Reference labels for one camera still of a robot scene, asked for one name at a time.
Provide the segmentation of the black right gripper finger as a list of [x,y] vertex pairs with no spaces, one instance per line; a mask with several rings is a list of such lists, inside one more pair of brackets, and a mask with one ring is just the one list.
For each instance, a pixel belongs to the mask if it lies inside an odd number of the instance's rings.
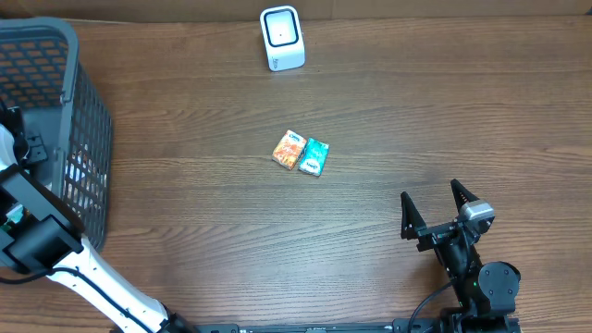
[[457,179],[453,179],[450,182],[450,187],[458,212],[461,212],[461,208],[465,204],[479,200],[477,196],[468,191]]
[[419,231],[426,228],[426,222],[419,214],[413,199],[406,192],[401,193],[401,230]]

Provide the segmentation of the teal tissue pack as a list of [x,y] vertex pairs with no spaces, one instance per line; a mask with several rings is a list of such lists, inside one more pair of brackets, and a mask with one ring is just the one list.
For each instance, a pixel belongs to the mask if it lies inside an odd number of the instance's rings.
[[329,145],[310,138],[304,148],[304,154],[299,164],[300,171],[320,177],[329,153]]

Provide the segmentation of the orange tissue pack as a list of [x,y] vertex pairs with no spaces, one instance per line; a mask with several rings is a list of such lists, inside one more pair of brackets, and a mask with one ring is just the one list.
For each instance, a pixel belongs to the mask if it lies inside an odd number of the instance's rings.
[[272,153],[272,160],[292,170],[304,151],[307,140],[292,130],[287,130]]

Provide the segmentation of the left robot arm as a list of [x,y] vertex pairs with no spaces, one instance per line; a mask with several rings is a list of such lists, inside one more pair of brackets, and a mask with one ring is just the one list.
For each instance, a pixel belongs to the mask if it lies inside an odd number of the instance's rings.
[[29,153],[17,108],[1,106],[1,265],[78,293],[123,332],[193,332],[193,325],[132,286],[90,244],[79,217],[19,164]]

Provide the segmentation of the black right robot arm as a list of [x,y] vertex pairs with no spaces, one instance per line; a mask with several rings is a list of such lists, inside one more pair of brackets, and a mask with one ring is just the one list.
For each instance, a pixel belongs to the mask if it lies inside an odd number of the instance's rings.
[[[519,332],[519,320],[511,318],[521,273],[507,262],[484,264],[475,245],[493,224],[493,206],[468,191],[459,180],[450,187],[458,215],[450,222],[429,227],[413,199],[401,193],[401,238],[417,240],[420,252],[432,250],[445,269],[449,282],[428,295],[409,319],[395,319],[395,332]],[[445,308],[439,317],[419,320],[423,308],[443,291],[452,288],[458,306]]]

